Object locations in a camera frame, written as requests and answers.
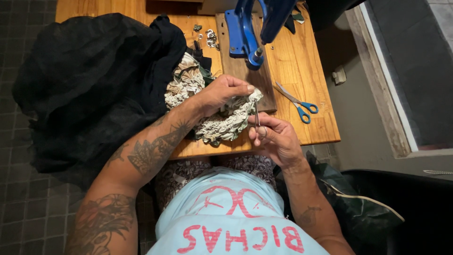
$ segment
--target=blue handle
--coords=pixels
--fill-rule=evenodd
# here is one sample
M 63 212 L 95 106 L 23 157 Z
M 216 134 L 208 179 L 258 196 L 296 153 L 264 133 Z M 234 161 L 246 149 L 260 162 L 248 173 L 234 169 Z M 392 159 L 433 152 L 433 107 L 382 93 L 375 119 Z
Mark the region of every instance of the blue handle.
M 303 107 L 305 107 L 309 112 L 311 113 L 318 113 L 319 109 L 318 107 L 316 106 L 316 104 L 312 104 L 312 103 L 306 103 L 306 102 L 301 102 L 300 103 Z
M 305 124 L 310 124 L 310 122 L 311 122 L 310 115 L 306 114 L 300 106 L 297 107 L 297 111 L 299 112 L 300 120 L 302 120 L 302 122 Z M 303 118 L 304 116 L 306 116 L 308 118 L 308 121 L 304 120 L 304 118 Z

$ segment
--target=patterned shorts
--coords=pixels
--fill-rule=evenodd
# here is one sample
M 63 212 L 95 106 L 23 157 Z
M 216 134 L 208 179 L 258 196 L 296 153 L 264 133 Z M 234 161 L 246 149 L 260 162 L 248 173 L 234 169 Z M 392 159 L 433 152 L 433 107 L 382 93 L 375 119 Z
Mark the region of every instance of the patterned shorts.
M 260 155 L 249 155 L 228 160 L 222 167 L 242 170 L 261 178 L 274 189 L 275 179 L 272 170 L 274 161 Z M 210 163 L 201 161 L 172 161 L 164 165 L 156 176 L 156 195 L 160 211 L 164 211 L 174 196 L 192 179 L 212 168 Z

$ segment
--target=blue-handled scissors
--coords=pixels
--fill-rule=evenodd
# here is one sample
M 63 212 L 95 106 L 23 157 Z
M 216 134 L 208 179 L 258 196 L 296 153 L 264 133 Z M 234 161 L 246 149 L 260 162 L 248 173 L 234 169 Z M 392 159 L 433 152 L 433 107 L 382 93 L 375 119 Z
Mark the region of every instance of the blue-handled scissors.
M 316 106 L 316 104 L 301 102 L 300 100 L 297 100 L 295 97 L 291 96 L 291 94 L 288 91 L 286 91 L 286 89 L 280 83 L 278 83 L 278 82 L 275 82 L 275 83 L 277 83 L 278 87 L 274 85 L 274 88 L 276 90 L 278 90 L 280 93 L 282 93 L 284 96 L 286 96 L 286 98 L 289 99 L 291 102 L 293 102 L 293 104 L 296 106 L 297 111 L 299 112 L 299 116 L 300 116 L 300 119 L 302 120 L 302 122 L 305 123 L 305 124 L 309 124 L 311 122 L 310 115 L 305 113 L 298 104 L 300 104 L 303 107 L 305 107 L 311 113 L 318 113 L 319 109 Z

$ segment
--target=blue hand press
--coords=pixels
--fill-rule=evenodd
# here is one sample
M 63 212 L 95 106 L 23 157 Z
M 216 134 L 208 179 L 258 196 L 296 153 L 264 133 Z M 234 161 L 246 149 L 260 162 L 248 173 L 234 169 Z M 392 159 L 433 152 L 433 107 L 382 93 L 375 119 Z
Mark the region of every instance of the blue hand press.
M 261 44 L 274 41 L 297 0 L 258 0 L 263 10 Z M 264 62 L 263 49 L 258 47 L 252 25 L 252 8 L 255 0 L 238 0 L 234 10 L 225 12 L 230 34 L 230 57 L 246 59 L 250 70 L 258 70 Z

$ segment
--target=dark wooden board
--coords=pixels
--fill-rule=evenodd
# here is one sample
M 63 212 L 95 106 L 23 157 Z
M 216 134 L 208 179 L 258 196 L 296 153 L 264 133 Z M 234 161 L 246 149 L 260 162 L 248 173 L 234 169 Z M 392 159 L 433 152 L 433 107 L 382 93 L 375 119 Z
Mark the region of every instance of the dark wooden board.
M 255 34 L 259 37 L 259 34 L 261 33 L 261 20 L 254 16 L 252 23 Z M 257 87 L 261 93 L 263 93 L 263 98 L 258 103 L 258 110 L 260 112 L 274 113 L 277 111 L 274 89 L 272 88 L 273 82 L 270 77 L 269 65 L 267 63 L 266 50 L 264 46 L 259 43 L 260 47 L 264 51 L 264 63 L 258 71 L 252 71 L 247 68 L 244 59 L 234 59 L 230 57 L 230 37 L 228 34 L 227 23 L 225 21 L 225 14 L 216 14 L 216 24 L 223 73 L 245 80 Z

